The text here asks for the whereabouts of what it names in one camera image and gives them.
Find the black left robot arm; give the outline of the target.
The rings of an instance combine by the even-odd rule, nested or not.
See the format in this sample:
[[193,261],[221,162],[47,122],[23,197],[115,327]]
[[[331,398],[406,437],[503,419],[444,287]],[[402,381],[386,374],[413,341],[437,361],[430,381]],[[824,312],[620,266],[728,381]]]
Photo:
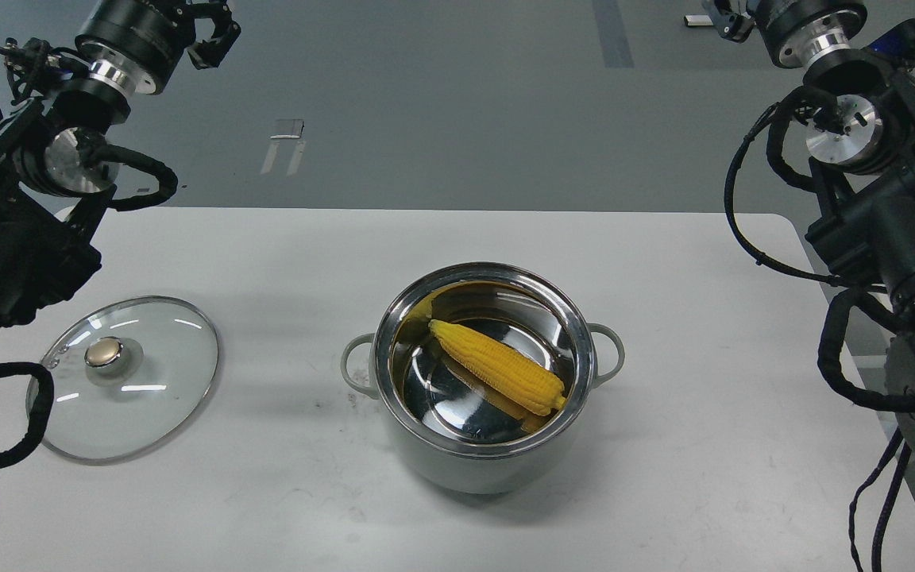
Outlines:
[[[99,1],[73,47],[0,44],[0,330],[69,300],[102,267],[91,239],[107,211],[166,203],[179,179],[112,144],[136,94],[162,93],[183,56],[217,68],[242,32],[226,1]],[[0,363],[0,471],[46,435],[46,365]]]

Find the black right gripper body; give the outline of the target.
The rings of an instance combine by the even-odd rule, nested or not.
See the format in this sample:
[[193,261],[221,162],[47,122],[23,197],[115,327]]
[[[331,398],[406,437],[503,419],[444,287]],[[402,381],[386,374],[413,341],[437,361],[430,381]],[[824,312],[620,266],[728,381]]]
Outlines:
[[824,55],[850,48],[850,40],[867,22],[862,1],[748,1],[777,68],[810,68]]

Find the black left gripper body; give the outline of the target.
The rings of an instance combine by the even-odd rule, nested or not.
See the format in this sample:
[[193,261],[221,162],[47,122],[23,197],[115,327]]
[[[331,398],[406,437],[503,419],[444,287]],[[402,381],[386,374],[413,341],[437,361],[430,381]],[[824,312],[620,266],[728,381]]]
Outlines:
[[172,18],[175,1],[99,1],[74,43],[88,76],[123,95],[163,93],[196,39],[192,23]]

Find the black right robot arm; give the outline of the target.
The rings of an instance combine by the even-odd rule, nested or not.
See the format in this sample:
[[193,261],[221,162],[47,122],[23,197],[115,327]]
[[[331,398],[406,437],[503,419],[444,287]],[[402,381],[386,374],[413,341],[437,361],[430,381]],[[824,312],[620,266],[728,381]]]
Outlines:
[[[892,412],[896,430],[874,471],[894,474],[871,544],[882,569],[887,525],[915,458],[915,18],[862,48],[861,1],[705,1],[720,37],[742,43],[758,30],[777,68],[802,83],[755,120],[724,181],[734,239],[757,265],[839,289],[825,315],[817,368],[835,394]],[[735,213],[735,184],[751,144],[766,133],[766,162],[785,185],[813,193],[820,217],[806,240],[825,274],[798,270],[749,242]]]

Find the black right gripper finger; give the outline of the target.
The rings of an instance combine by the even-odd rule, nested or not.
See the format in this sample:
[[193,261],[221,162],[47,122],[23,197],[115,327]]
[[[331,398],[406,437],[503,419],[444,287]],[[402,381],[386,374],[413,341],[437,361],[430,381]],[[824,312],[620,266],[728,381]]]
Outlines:
[[702,7],[722,39],[744,43],[755,28],[753,12],[759,7],[759,1],[740,1],[738,9],[731,1],[702,1]]

